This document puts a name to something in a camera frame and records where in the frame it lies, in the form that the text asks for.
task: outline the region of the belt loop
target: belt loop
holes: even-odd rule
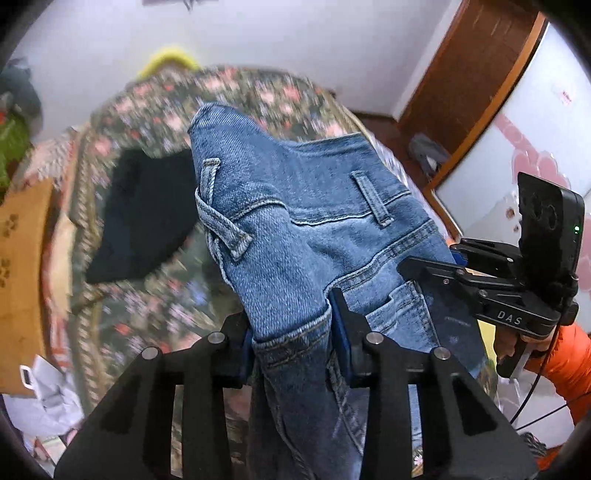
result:
[[[359,190],[361,190],[365,200],[368,202],[369,208],[371,208],[376,221],[381,226],[388,226],[392,223],[393,218],[390,217],[382,199],[379,197],[378,192],[375,191],[375,188],[370,179],[367,178],[367,175],[360,170],[356,170],[351,172],[351,176],[355,179],[355,182],[357,182]]]
[[[237,225],[211,207],[213,200],[213,183],[220,167],[219,158],[208,158],[203,161],[199,188],[195,190],[195,201],[199,219],[226,245],[235,261],[240,260],[253,238]]]

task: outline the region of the black cloth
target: black cloth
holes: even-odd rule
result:
[[[190,150],[150,158],[126,150],[113,171],[88,283],[144,278],[178,250],[197,222]]]

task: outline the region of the black cable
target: black cable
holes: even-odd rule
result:
[[[542,366],[540,367],[540,370],[538,371],[538,374],[535,376],[535,380],[531,384],[530,391],[528,392],[527,396],[525,397],[525,400],[523,401],[523,403],[521,404],[521,406],[519,407],[519,409],[517,410],[517,412],[515,413],[515,415],[513,415],[513,418],[511,419],[511,422],[510,422],[511,424],[513,424],[513,422],[515,420],[517,420],[517,417],[523,411],[523,409],[527,405],[528,401],[530,400],[531,396],[533,395],[534,390],[537,387],[538,382],[540,381],[540,378],[542,376],[542,373],[544,372],[544,368],[546,367],[546,364],[548,363],[548,359],[550,358],[550,352],[552,351],[552,349],[554,348],[554,344],[556,343],[556,339],[558,337],[558,329],[559,328],[560,328],[560,326],[557,325],[556,328],[554,329],[554,334],[552,335],[552,340],[550,341],[550,347],[548,348],[548,351],[546,353],[546,356],[544,357],[544,361],[542,362]]]
[[[552,414],[556,413],[556,412],[557,412],[557,411],[559,411],[559,410],[562,410],[562,409],[563,409],[563,408],[565,408],[565,407],[568,407],[568,406],[569,406],[571,403],[574,403],[574,402],[576,402],[577,400],[580,400],[580,399],[581,399],[581,398],[583,398],[585,395],[591,395],[591,390],[589,390],[588,392],[585,392],[585,393],[584,393],[584,394],[582,394],[582,395],[579,395],[577,398],[574,398],[574,399],[572,399],[572,400],[568,401],[567,403],[565,403],[565,404],[564,404],[564,405],[562,405],[561,407],[555,408],[554,410],[552,410],[552,411],[549,411],[547,414],[545,414],[545,415],[542,415],[541,417],[538,417],[537,419],[535,419],[535,420],[533,420],[533,421],[531,421],[531,422],[529,422],[529,423],[526,423],[525,425],[522,425],[522,426],[521,426],[521,427],[519,427],[518,429],[515,429],[515,431],[516,431],[516,432],[518,432],[518,431],[520,431],[520,430],[523,430],[524,428],[527,428],[527,427],[529,427],[530,425],[533,425],[534,423],[536,423],[536,422],[538,422],[538,421],[540,421],[540,420],[544,420],[546,417],[550,417],[550,415],[552,415]]]

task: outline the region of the green object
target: green object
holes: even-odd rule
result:
[[[15,113],[7,116],[0,113],[0,192],[10,184],[8,164],[20,161],[30,145],[29,129],[25,121]]]

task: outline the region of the yellow object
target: yellow object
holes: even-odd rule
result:
[[[480,327],[480,334],[482,335],[482,341],[486,348],[486,356],[496,365],[496,353],[492,347],[495,342],[495,326],[480,320],[478,320],[478,326]]]
[[[201,67],[190,55],[178,47],[164,47],[158,50],[148,64],[138,73],[138,79],[144,79],[157,73],[167,63],[177,63],[187,70],[199,70]]]

